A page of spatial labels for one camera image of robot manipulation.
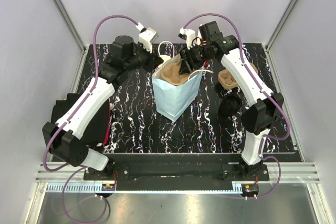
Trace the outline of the light blue paper bag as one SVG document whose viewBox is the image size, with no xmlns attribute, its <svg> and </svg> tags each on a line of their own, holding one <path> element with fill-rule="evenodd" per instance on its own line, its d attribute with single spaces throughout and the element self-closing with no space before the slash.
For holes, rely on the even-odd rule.
<svg viewBox="0 0 336 224">
<path fill-rule="evenodd" d="M 171 56 L 163 54 L 159 54 L 159 56 L 163 59 L 163 63 L 155 69 L 152 75 L 156 110 L 167 119 L 176 122 L 198 95 L 202 75 L 206 72 L 213 72 L 202 66 L 200 69 L 190 73 L 188 80 L 184 84 L 174 86 L 163 81 L 159 77 L 159 73 L 161 72 L 161 67 L 164 66 L 168 60 L 177 56 L 177 54 L 175 54 L 173 50 Z"/>
</svg>

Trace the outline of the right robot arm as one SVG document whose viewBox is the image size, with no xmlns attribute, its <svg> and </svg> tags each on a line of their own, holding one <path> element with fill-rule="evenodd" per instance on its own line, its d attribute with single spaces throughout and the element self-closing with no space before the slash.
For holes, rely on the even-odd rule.
<svg viewBox="0 0 336 224">
<path fill-rule="evenodd" d="M 244 180 L 250 180 L 261 170 L 263 147 L 276 118 L 283 113 L 284 98 L 273 92 L 261 80 L 248 62 L 239 34 L 223 36 L 215 21 L 199 26 L 200 39 L 194 30 L 182 27 L 179 37 L 186 41 L 180 51 L 182 64 L 179 73 L 191 73 L 206 60 L 217 59 L 233 76 L 248 103 L 241 116 L 246 130 L 245 146 L 234 171 Z"/>
</svg>

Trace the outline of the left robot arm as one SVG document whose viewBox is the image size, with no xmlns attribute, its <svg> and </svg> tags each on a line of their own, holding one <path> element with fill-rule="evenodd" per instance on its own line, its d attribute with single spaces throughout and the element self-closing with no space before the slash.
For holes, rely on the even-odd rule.
<svg viewBox="0 0 336 224">
<path fill-rule="evenodd" d="M 91 149 L 83 140 L 83 134 L 101 106 L 128 78 L 129 71 L 143 68 L 151 72 L 163 60 L 153 49 L 154 38 L 139 34 L 135 43 L 130 36 L 118 36 L 111 44 L 109 53 L 99 64 L 95 76 L 85 92 L 56 123 L 43 126 L 46 141 L 45 153 L 63 160 L 73 167 L 89 167 L 103 180 L 113 175 L 109 159 Z"/>
</svg>

